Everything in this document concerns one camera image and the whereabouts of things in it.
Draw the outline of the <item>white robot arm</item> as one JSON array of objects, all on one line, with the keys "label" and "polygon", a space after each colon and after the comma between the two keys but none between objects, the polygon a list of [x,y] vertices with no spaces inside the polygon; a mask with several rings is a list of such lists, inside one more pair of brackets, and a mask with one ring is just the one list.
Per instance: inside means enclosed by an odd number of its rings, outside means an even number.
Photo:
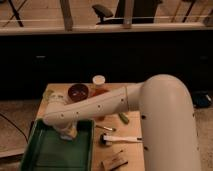
[{"label": "white robot arm", "polygon": [[53,93],[43,122],[57,126],[128,111],[141,115],[145,171],[202,171],[192,98],[172,75],[154,75],[72,104]]}]

